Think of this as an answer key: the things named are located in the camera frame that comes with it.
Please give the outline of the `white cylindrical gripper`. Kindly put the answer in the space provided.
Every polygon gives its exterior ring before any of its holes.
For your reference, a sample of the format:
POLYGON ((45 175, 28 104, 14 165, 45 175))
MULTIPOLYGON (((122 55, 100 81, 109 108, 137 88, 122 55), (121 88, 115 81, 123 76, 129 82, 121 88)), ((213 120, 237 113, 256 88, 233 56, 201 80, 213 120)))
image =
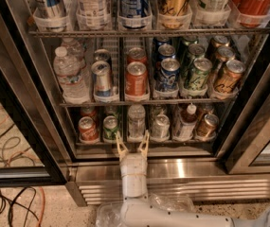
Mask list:
POLYGON ((145 130, 138 147, 139 153, 129 153, 120 132, 116 133, 117 153, 120 160, 122 194, 124 198, 140 198, 147 194, 147 159, 150 134, 145 130))

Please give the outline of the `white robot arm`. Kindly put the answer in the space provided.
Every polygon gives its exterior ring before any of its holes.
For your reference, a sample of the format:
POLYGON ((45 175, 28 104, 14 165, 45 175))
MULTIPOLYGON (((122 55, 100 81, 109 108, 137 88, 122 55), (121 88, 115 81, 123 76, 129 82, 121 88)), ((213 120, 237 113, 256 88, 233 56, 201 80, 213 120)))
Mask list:
POLYGON ((270 207, 257 219, 238 219, 169 211, 152 205, 147 189, 149 139, 145 131, 138 152, 130 153, 120 132, 116 133, 123 196, 120 219, 125 227, 270 227, 270 207))

